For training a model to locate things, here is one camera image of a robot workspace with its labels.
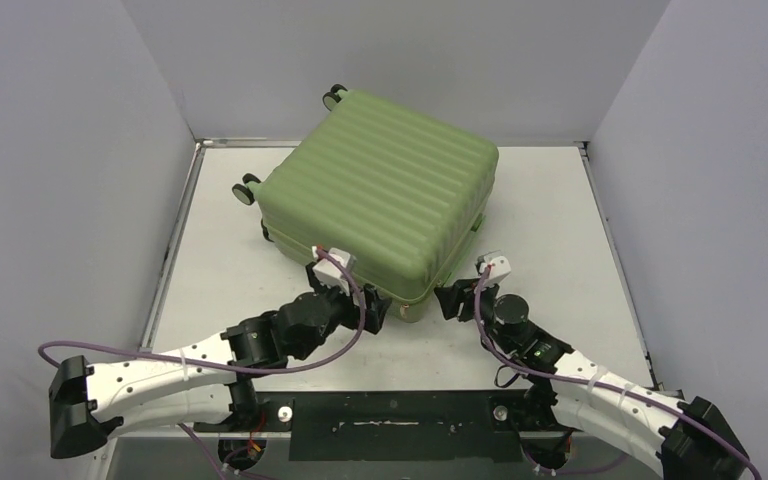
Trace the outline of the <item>green suitcase with blue lining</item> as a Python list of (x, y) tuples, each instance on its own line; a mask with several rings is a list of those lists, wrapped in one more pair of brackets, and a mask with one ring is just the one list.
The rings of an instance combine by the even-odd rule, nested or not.
[(355, 257), (354, 277), (419, 321), (484, 220), (499, 162), (490, 140), (386, 98), (348, 89), (255, 192), (274, 245)]

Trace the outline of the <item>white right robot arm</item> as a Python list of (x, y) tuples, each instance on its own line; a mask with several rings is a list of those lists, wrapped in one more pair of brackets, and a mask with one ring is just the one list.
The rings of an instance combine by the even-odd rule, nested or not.
[(518, 295), (483, 278), (437, 287), (444, 319), (475, 323), (482, 346), (531, 384), (526, 414), (536, 426), (587, 433), (662, 479), (761, 476), (720, 409), (647, 389), (596, 363), (529, 318)]

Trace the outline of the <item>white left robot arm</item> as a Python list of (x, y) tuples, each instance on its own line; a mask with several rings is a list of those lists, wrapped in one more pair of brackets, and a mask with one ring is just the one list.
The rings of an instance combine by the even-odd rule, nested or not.
[[(49, 454), (82, 456), (123, 433), (193, 423), (208, 432), (244, 430), (259, 420), (252, 382), (327, 365), (351, 349), (358, 334), (377, 334), (391, 305), (371, 284), (359, 284), (325, 259), (306, 267), (310, 291), (201, 341), (161, 354), (123, 353), (92, 363), (83, 355), (56, 366), (48, 388)], [(338, 328), (355, 333), (329, 357), (308, 357)]]

